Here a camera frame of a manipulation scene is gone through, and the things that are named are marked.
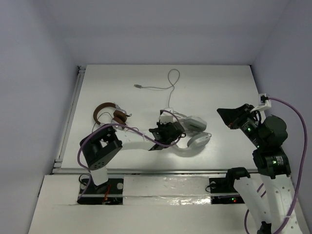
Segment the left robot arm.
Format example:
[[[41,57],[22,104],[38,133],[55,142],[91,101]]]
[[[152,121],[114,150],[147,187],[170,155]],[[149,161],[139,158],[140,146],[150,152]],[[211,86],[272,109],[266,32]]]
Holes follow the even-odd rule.
[[[140,132],[124,125],[127,131],[115,129],[120,124],[105,124],[81,140],[78,150],[78,163],[89,172],[89,180],[97,192],[108,188],[107,172],[96,173],[120,151],[145,150],[160,151],[174,146],[185,135],[185,130],[179,122],[161,124],[147,132]]]

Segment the white over-ear headphones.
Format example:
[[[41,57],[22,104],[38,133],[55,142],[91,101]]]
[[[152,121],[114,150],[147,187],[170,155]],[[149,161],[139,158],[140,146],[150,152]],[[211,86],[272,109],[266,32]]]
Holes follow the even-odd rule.
[[[204,150],[212,134],[206,132],[207,122],[200,117],[186,116],[183,117],[180,122],[182,123],[186,135],[191,138],[188,140],[186,148],[175,145],[171,148],[171,152],[179,157],[194,157]]]

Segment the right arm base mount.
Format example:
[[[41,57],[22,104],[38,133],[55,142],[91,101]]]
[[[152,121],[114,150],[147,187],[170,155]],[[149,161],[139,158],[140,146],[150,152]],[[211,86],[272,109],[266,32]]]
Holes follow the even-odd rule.
[[[243,204],[244,201],[238,192],[227,184],[224,177],[209,178],[205,191],[211,195],[211,203],[216,204]]]

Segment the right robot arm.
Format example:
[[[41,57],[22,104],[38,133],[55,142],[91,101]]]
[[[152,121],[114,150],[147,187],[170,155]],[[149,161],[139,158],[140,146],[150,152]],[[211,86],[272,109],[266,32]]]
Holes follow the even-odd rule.
[[[277,116],[256,118],[259,107],[244,104],[235,109],[218,108],[224,124],[231,130],[240,129],[255,146],[253,161],[265,188],[267,203],[253,185],[244,167],[230,168],[225,177],[229,191],[242,197],[259,234],[300,234],[292,193],[291,168],[282,149],[287,139],[287,125]]]

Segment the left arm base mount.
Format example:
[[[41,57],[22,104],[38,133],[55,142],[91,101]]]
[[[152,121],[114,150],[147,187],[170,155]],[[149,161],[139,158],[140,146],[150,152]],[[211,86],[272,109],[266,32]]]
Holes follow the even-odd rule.
[[[81,174],[78,201],[80,205],[122,205],[123,204],[123,177],[111,177],[104,186],[96,186],[91,181],[88,188],[88,174]]]

